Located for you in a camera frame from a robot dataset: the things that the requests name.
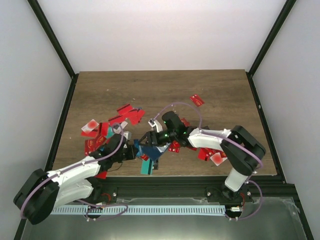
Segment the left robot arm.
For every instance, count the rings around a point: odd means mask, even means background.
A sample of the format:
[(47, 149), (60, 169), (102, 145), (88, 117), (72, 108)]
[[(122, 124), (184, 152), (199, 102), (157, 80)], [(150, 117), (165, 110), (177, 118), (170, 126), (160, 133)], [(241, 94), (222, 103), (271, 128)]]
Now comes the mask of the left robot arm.
[(139, 142), (128, 142), (115, 134), (82, 160), (60, 168), (33, 171), (13, 199), (21, 217), (33, 225), (44, 221), (53, 210), (77, 200), (97, 202), (102, 187), (96, 176), (107, 172), (114, 163), (134, 160), (140, 152)]

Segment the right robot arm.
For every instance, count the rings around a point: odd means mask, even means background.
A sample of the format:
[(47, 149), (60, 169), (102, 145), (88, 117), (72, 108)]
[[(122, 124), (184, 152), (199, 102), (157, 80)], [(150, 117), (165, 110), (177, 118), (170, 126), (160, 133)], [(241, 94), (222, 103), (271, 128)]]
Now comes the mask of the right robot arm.
[(221, 157), (232, 166), (222, 188), (223, 198), (229, 202), (240, 196), (241, 187), (263, 166), (265, 147), (241, 125), (233, 129), (205, 129), (186, 125), (173, 111), (166, 112), (162, 120), (166, 129), (156, 119), (149, 120), (152, 130), (138, 141), (141, 148), (148, 151), (178, 143), (180, 147), (213, 150), (211, 159)]

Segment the teal card black stripe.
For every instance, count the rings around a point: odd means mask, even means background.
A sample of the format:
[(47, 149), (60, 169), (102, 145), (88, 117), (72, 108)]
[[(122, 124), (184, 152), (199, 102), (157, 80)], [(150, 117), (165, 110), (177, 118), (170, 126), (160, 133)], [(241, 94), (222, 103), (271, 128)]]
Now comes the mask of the teal card black stripe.
[(154, 162), (151, 159), (143, 160), (141, 164), (141, 175), (152, 175), (154, 169)]

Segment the navy blue card holder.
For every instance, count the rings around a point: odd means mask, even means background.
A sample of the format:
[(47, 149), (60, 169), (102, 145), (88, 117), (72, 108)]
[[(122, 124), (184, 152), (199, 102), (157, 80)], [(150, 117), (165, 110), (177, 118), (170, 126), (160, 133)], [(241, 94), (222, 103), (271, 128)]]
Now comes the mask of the navy blue card holder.
[[(133, 144), (134, 145), (139, 144), (139, 140), (134, 139)], [(146, 155), (153, 162), (156, 162), (164, 154), (164, 152), (168, 149), (168, 147), (169, 147), (169, 144), (165, 144), (164, 146), (151, 146), (151, 147), (141, 146), (143, 155)]]

